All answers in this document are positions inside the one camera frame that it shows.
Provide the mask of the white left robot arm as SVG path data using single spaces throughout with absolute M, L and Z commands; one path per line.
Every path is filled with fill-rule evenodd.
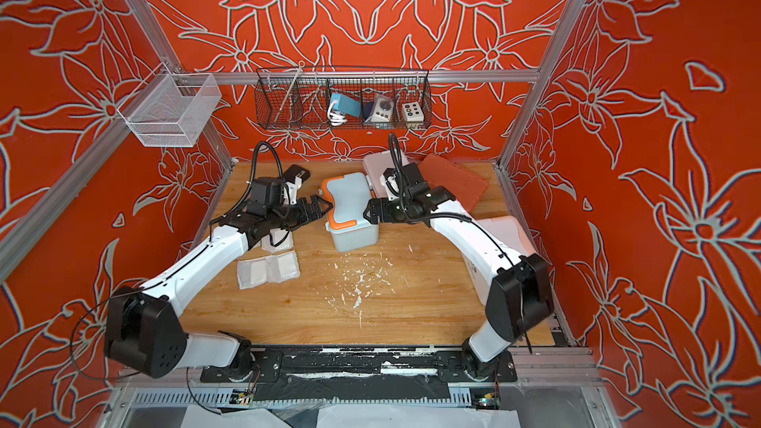
M 139 287 L 115 291 L 107 301 L 105 357 L 150 378 L 203 367 L 234 382 L 249 380 L 255 366 L 249 339 L 223 331 L 188 333 L 180 317 L 222 269 L 273 231 L 293 233 L 331 210 L 316 194 L 299 196 L 309 178 L 297 164 L 279 168 L 273 178 L 252 174 L 236 204 L 212 220 L 206 240 Z

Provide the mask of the grey first aid box orange handle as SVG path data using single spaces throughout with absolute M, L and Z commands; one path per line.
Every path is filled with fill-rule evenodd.
M 364 216 L 373 198 L 366 174 L 353 172 L 323 180 L 320 195 L 333 204 L 327 214 L 326 230 L 338 252 L 348 253 L 378 243 L 379 226 Z

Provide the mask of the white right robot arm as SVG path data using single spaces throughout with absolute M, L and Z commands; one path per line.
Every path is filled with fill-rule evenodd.
M 390 196 L 371 199 L 364 212 L 373 224 L 424 224 L 451 242 L 487 285 L 486 321 L 463 344 L 463 365 L 474 378 L 491 368 L 508 347 L 554 313 L 549 263 L 517 250 L 468 213 L 443 186 L 432 187 L 417 164 L 402 162 L 398 137 L 388 135 Z

